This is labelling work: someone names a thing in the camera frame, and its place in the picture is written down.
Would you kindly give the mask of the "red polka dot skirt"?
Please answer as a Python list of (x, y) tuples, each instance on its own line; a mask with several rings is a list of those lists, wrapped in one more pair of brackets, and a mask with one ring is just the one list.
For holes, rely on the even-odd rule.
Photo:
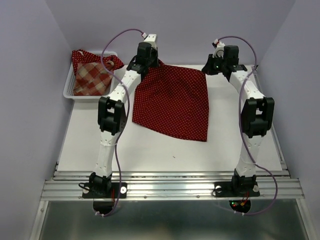
[(209, 113), (206, 75), (198, 69), (160, 61), (135, 89), (132, 122), (172, 138), (206, 142)]

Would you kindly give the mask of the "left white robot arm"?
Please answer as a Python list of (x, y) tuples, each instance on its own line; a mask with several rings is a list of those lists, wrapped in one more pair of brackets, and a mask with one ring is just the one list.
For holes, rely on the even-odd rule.
[(130, 94), (142, 82), (149, 68), (159, 65), (158, 48), (150, 41), (140, 42), (118, 86), (98, 101), (97, 122), (100, 146), (95, 168), (83, 190), (83, 198), (109, 198), (112, 195), (112, 161), (117, 140), (123, 132), (128, 116), (125, 105), (130, 106)]

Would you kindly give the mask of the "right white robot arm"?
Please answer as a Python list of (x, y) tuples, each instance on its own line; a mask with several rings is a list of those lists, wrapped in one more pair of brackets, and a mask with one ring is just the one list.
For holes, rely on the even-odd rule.
[(263, 137), (271, 129), (275, 101), (261, 93), (250, 80), (251, 73), (239, 63), (239, 48), (218, 41), (213, 44), (202, 72), (208, 76), (219, 73), (236, 89), (238, 100), (238, 124), (242, 146), (239, 161), (230, 181), (214, 183), (213, 196), (218, 198), (258, 197), (256, 169)]

